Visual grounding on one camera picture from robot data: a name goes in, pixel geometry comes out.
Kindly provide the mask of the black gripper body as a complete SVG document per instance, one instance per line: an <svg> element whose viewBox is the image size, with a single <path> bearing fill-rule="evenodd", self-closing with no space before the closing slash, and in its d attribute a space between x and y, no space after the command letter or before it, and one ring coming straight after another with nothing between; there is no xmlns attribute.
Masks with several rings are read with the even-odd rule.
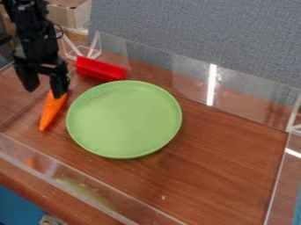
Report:
<svg viewBox="0 0 301 225"><path fill-rule="evenodd" d="M59 56L55 22L48 18L47 0L3 0L6 12L15 23L19 44L14 51L16 68L38 68L52 65L67 68Z"/></svg>

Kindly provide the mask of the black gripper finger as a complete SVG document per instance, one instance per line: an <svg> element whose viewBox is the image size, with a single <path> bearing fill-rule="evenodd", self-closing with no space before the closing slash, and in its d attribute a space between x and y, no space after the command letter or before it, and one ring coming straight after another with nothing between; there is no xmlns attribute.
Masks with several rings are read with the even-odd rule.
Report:
<svg viewBox="0 0 301 225"><path fill-rule="evenodd" d="M15 72L24 88L32 92L40 85L38 72L26 65L15 64Z"/></svg>
<svg viewBox="0 0 301 225"><path fill-rule="evenodd" d="M52 94L56 99L59 99L68 91L70 80L71 78L67 68L67 61L60 60L54 68L50 78Z"/></svg>

